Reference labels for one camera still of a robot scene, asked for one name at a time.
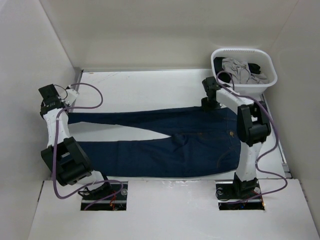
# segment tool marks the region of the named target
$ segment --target blue jeans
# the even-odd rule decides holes
[[[122,125],[169,135],[153,140],[78,142],[94,170],[107,176],[188,178],[235,170],[240,140],[228,108],[201,107],[123,113],[69,113],[69,124]]]

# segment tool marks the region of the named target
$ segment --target pant leg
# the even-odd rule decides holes
[[[79,142],[94,169],[108,176],[198,177],[234,170],[239,163],[236,116],[227,108],[212,112],[177,108],[76,114],[79,122],[120,124],[171,136],[142,141]]]

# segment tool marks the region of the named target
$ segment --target white wall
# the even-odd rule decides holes
[[[0,0],[0,239],[26,240],[48,139],[38,88],[73,82],[74,69],[39,0]]]
[[[209,67],[221,46],[268,50],[298,0],[40,0],[75,67]]]
[[[267,91],[292,175],[302,181],[320,231],[320,1],[300,0],[270,55],[278,75]]]

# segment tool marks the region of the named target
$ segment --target black cable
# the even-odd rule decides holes
[[[65,91],[65,93],[66,93],[66,96],[65,96],[65,98],[63,98],[62,100],[65,100],[67,97],[68,97],[68,92],[67,92],[67,90],[63,87],[63,86],[60,86],[60,85],[58,85],[58,84],[53,84],[54,86],[57,86],[57,87],[59,87],[59,88],[62,88],[64,91]]]

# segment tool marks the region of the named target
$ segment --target wire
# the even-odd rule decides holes
[[[283,179],[284,182],[285,182],[284,186],[282,186],[282,187],[280,187],[280,188],[278,188],[278,189],[276,189],[276,190],[267,191],[267,192],[264,192],[264,193],[259,193],[259,194],[255,195],[255,196],[249,197],[249,198],[244,199],[244,200],[239,200],[239,201],[234,201],[234,202],[228,202],[229,204],[239,204],[239,203],[244,203],[244,202],[246,202],[246,201],[248,201],[248,200],[251,200],[251,199],[255,199],[255,198],[261,197],[261,196],[263,196],[263,195],[273,194],[273,193],[279,192],[279,191],[285,189],[285,188],[288,186],[288,181],[287,181],[287,179],[286,179],[284,176],[282,176],[282,175],[280,175],[280,174],[278,174],[278,173],[275,173],[275,172],[261,170],[261,169],[259,168],[259,166],[258,166],[258,163],[259,163],[259,161],[260,161],[261,158],[263,158],[265,155],[273,152],[273,151],[274,151],[275,149],[277,149],[278,146],[279,146],[279,134],[278,134],[278,131],[277,131],[277,128],[276,128],[276,126],[275,126],[275,123],[274,123],[273,119],[272,119],[271,116],[269,115],[268,111],[261,105],[261,103],[260,103],[258,100],[256,100],[256,99],[253,98],[252,96],[236,94],[236,93],[232,92],[230,89],[228,89],[226,86],[224,86],[224,85],[220,82],[220,80],[218,79],[219,75],[222,74],[222,73],[227,73],[227,74],[230,76],[230,79],[231,79],[231,81],[232,81],[232,85],[233,85],[233,86],[235,85],[234,80],[232,79],[232,75],[231,75],[229,72],[227,72],[227,71],[220,71],[220,72],[218,72],[218,74],[216,75],[216,80],[217,80],[216,82],[219,84],[219,86],[222,87],[222,88],[223,88],[224,90],[226,90],[227,92],[229,92],[230,94],[232,94],[233,96],[236,96],[236,97],[238,97],[238,98],[246,98],[246,99],[250,99],[250,100],[254,101],[254,102],[259,106],[259,108],[263,111],[263,113],[266,115],[266,117],[268,118],[268,120],[270,121],[270,123],[271,123],[271,125],[272,125],[273,132],[274,132],[274,136],[275,136],[275,145],[274,145],[273,148],[271,148],[270,150],[268,150],[268,151],[266,151],[265,153],[261,154],[261,155],[256,159],[256,161],[255,161],[255,168],[256,168],[260,173],[271,174],[271,175],[277,176],[277,177]]]
[[[58,112],[58,114],[56,115],[55,137],[54,137],[54,145],[53,145],[53,161],[52,161],[52,178],[53,178],[52,180],[53,180],[53,190],[54,190],[54,193],[55,193],[55,195],[56,195],[56,197],[58,199],[67,199],[67,198],[71,197],[72,195],[76,194],[81,189],[84,189],[84,188],[86,188],[88,186],[93,185],[92,183],[88,183],[88,184],[78,188],[77,190],[75,190],[75,191],[73,191],[73,192],[71,192],[71,193],[69,193],[68,195],[65,195],[65,196],[61,196],[59,194],[58,188],[57,188],[57,148],[58,148],[58,136],[59,136],[59,116],[64,111],[71,110],[71,109],[96,109],[96,108],[100,107],[102,105],[102,103],[104,102],[104,97],[103,97],[101,91],[98,88],[96,88],[95,86],[93,86],[91,84],[88,84],[88,83],[79,82],[79,83],[70,84],[69,87],[72,87],[72,86],[75,86],[75,85],[86,85],[86,86],[94,88],[99,93],[99,95],[101,97],[101,101],[96,106],[68,106],[68,107],[65,107],[65,108],[61,109]],[[105,200],[107,198],[110,198],[112,196],[117,195],[124,188],[124,184],[121,181],[118,181],[118,180],[102,180],[102,181],[94,182],[94,184],[102,184],[102,183],[119,183],[119,184],[121,184],[121,187],[120,187],[120,189],[118,191],[116,191],[116,192],[114,192],[114,193],[112,193],[112,194],[110,194],[108,196],[105,196],[103,198],[100,198],[100,199],[98,199],[96,201],[91,202],[89,205],[87,205],[84,208],[84,211],[87,210],[89,207],[91,207],[93,204],[96,204],[97,202],[100,202],[102,200]]]
[[[65,96],[65,98],[63,98],[62,100],[65,100],[67,97],[68,97],[68,91],[63,87],[63,86],[60,86],[60,85],[58,85],[58,84],[53,84],[54,86],[57,86],[57,87],[59,87],[59,88],[62,88],[64,91],[65,91],[65,93],[66,93],[66,96]]]

